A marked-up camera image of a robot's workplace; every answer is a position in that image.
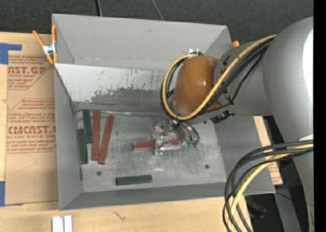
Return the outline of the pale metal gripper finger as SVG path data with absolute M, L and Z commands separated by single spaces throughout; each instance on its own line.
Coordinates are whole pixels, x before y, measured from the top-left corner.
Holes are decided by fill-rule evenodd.
M 159 136 L 155 141 L 156 145 L 176 145 L 176 139 L 170 139 L 168 136 Z
M 171 150 L 178 150 L 179 146 L 162 146 L 162 147 L 156 147 L 154 149 L 154 154 L 156 156 L 163 155 L 166 151 L 171 151 Z

